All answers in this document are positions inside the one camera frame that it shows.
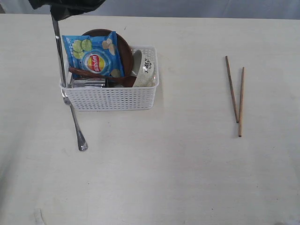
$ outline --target table surface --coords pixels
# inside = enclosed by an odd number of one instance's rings
[[[79,112],[77,150],[49,15],[0,15],[0,224],[273,225],[300,219],[300,21],[74,16],[157,49],[147,111]],[[236,100],[246,68],[243,137]]]

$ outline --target white basket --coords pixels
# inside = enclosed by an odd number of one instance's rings
[[[150,109],[159,84],[156,49],[148,45],[131,46],[134,53],[140,49],[154,62],[155,85],[149,88],[63,88],[72,105],[79,111],[123,111]]]

